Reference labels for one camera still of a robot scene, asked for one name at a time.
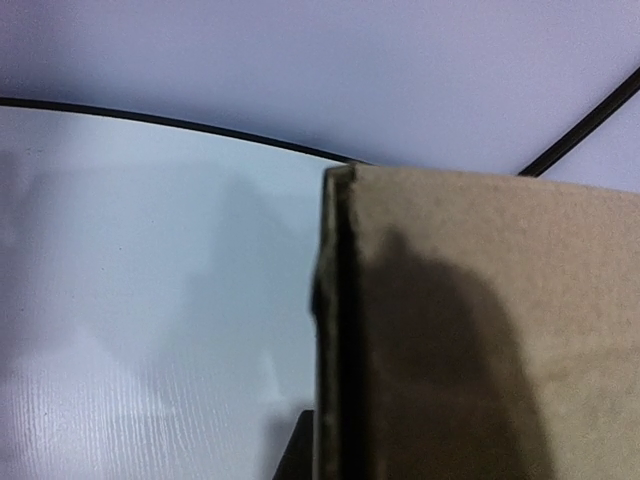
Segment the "brown cardboard paper box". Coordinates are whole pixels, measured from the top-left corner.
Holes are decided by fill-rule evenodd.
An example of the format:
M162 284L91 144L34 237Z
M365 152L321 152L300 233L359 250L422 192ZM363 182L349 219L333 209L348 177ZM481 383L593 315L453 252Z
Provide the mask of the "brown cardboard paper box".
M325 173L317 479L635 479L639 198Z

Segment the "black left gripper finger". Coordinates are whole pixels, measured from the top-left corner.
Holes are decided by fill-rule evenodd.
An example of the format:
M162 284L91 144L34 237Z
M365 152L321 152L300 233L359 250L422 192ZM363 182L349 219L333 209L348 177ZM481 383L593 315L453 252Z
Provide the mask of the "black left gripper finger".
M273 480L312 480L314 464L314 410L303 409L296 418L280 419L275 427L282 455Z

